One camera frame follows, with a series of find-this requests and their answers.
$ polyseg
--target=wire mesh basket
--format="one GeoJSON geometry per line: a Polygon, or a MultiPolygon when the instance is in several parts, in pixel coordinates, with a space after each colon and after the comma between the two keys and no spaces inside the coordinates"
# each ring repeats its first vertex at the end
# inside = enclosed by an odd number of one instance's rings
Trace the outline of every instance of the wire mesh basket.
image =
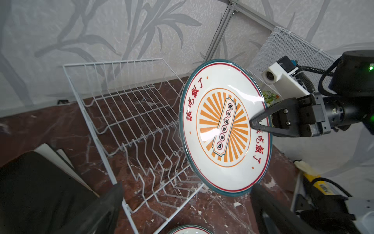
{"type": "Polygon", "coordinates": [[[154,227],[142,232],[158,233],[203,186],[179,134],[186,80],[163,59],[67,64],[63,69],[112,184],[125,182],[122,206],[134,233],[153,214],[154,227]],[[113,173],[114,157],[121,157],[116,166],[127,173],[113,173]]]}
{"type": "MultiPolygon", "coordinates": [[[[328,53],[291,31],[276,27],[251,61],[248,70],[251,71],[251,74],[255,77],[263,80],[261,73],[285,55],[291,60],[297,60],[299,65],[316,67],[323,70],[329,68],[336,60],[328,53]]],[[[311,80],[317,91],[321,75],[312,72],[305,72],[305,74],[311,80]]],[[[330,81],[331,77],[328,76],[322,84],[325,90],[335,93],[328,88],[330,81]]]]}

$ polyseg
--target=teal plate rim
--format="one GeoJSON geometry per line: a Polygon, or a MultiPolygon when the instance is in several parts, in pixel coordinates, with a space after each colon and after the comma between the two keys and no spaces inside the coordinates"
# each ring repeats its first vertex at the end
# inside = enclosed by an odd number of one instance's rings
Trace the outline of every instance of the teal plate rim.
{"type": "Polygon", "coordinates": [[[178,226],[176,228],[173,228],[170,232],[168,232],[168,234],[173,234],[173,233],[175,233],[175,232],[177,232],[177,231],[179,231],[179,230],[181,230],[183,228],[200,228],[200,229],[202,229],[203,231],[206,231],[209,234],[213,234],[208,229],[206,229],[206,228],[204,228],[202,226],[197,226],[197,225],[193,225],[193,224],[192,225],[187,224],[187,225],[178,226]]]}
{"type": "MultiPolygon", "coordinates": [[[[190,152],[188,151],[187,149],[187,144],[186,144],[186,139],[184,138],[184,129],[183,129],[183,121],[181,121],[183,119],[183,103],[185,101],[185,98],[186,98],[186,93],[187,93],[187,87],[190,86],[193,78],[196,76],[196,74],[201,70],[203,69],[204,67],[206,67],[207,65],[210,65],[212,63],[227,63],[227,64],[231,64],[235,67],[237,67],[238,69],[240,69],[246,76],[248,76],[252,83],[255,85],[255,87],[258,89],[259,93],[261,94],[261,97],[264,97],[262,95],[262,92],[260,90],[260,88],[258,87],[257,83],[254,81],[254,79],[248,74],[248,72],[246,70],[244,70],[241,66],[237,65],[236,63],[234,62],[231,62],[229,60],[226,60],[226,59],[214,59],[214,60],[210,60],[208,62],[205,62],[203,64],[201,64],[198,68],[195,69],[195,71],[190,75],[190,77],[188,78],[184,88],[183,88],[183,92],[182,92],[182,96],[181,96],[181,101],[180,101],[180,104],[179,104],[179,131],[181,133],[181,139],[182,139],[182,145],[183,145],[183,149],[184,149],[184,152],[186,153],[187,155],[187,160],[188,162],[190,163],[190,166],[192,167],[193,171],[197,174],[197,176],[204,182],[204,184],[206,186],[208,186],[211,190],[213,190],[214,192],[217,192],[219,194],[222,194],[222,195],[225,195],[225,196],[229,196],[229,197],[238,197],[238,196],[242,196],[244,194],[247,194],[249,193],[251,190],[252,190],[252,187],[249,187],[248,189],[246,190],[243,190],[243,191],[240,191],[240,192],[226,192],[226,191],[223,191],[223,190],[220,190],[218,188],[216,188],[215,186],[213,186],[211,183],[209,183],[205,178],[204,176],[199,172],[199,170],[197,169],[197,167],[195,166],[195,164],[193,163],[192,161],[192,158],[191,158],[191,155],[190,155],[190,152]]],[[[271,159],[271,156],[272,156],[272,150],[273,150],[273,135],[272,133],[270,133],[270,150],[269,150],[269,160],[267,162],[267,165],[266,165],[266,168],[265,168],[265,172],[264,174],[261,176],[261,178],[256,182],[256,183],[260,183],[261,180],[263,179],[264,175],[266,174],[266,171],[269,167],[269,163],[270,163],[270,159],[271,159]]]]}

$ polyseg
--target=orange sunburst pattern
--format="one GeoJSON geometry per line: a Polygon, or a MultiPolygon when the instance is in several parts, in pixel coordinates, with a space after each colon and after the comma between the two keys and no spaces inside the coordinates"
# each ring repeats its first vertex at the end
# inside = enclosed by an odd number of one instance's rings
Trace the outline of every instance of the orange sunburst pattern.
{"type": "Polygon", "coordinates": [[[239,98],[227,89],[213,89],[197,111],[196,127],[206,155],[223,167],[239,163],[250,140],[248,114],[239,98]]]}

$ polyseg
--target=dish rack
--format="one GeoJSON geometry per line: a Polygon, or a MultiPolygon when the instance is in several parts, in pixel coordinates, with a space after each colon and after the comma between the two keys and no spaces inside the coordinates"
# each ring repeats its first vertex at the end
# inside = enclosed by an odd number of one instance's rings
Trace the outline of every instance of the dish rack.
{"type": "Polygon", "coordinates": [[[187,79],[161,58],[63,70],[112,184],[123,181],[122,207],[134,233],[158,233],[203,186],[179,133],[187,79]],[[144,220],[152,227],[145,230],[144,220]]]}

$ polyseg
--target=white plate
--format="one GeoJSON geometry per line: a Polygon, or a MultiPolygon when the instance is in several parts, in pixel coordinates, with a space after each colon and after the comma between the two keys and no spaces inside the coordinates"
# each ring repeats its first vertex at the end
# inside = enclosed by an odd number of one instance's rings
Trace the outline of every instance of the white plate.
{"type": "Polygon", "coordinates": [[[213,234],[208,229],[196,225],[183,225],[174,228],[168,234],[213,234]]]}
{"type": "MultiPolygon", "coordinates": [[[[214,191],[240,196],[264,176],[272,135],[249,120],[267,108],[260,89],[235,63],[212,60],[188,79],[180,103],[180,132],[196,174],[214,191]]],[[[269,126],[269,119],[260,122],[269,126]]]]}

